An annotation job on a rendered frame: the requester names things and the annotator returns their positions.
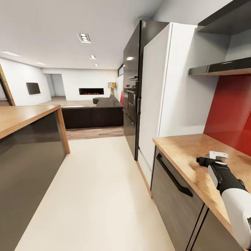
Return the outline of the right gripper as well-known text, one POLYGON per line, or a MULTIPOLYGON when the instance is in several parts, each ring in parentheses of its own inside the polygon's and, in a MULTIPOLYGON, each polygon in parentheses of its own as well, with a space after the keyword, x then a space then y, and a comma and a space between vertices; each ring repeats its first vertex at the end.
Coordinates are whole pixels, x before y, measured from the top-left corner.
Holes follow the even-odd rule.
POLYGON ((210 161, 220 161, 223 163, 222 160, 216 160, 216 159, 209 159, 209 158, 204 158, 204 157, 197 157, 196 161, 199 163, 200 166, 204 166, 206 168, 208 168, 208 163, 210 161))

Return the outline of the paper coffee filter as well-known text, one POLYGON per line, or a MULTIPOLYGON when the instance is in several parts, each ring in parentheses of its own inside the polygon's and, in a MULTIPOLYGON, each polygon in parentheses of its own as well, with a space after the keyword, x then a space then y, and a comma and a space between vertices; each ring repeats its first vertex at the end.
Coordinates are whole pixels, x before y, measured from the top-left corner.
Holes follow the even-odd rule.
MULTIPOLYGON (((206 155, 204 156, 204 158, 208 158, 208 157, 209 157, 209 154, 206 154, 206 155)), ((225 162, 225 159, 224 159, 224 158, 220 158, 220 157, 216 157, 216 160, 222 160, 223 163, 225 162)))

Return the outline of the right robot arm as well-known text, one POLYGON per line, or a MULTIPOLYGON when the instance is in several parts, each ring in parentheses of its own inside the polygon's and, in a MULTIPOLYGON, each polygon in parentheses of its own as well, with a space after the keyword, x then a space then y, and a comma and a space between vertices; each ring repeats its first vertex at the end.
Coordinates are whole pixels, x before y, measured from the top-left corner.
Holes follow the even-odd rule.
POLYGON ((228 154, 216 151, 208 154, 208 158, 197 157, 196 161, 208 169, 216 189, 220 191, 237 243, 251 251, 251 194, 227 164, 216 160, 216 157, 228 158, 228 154))

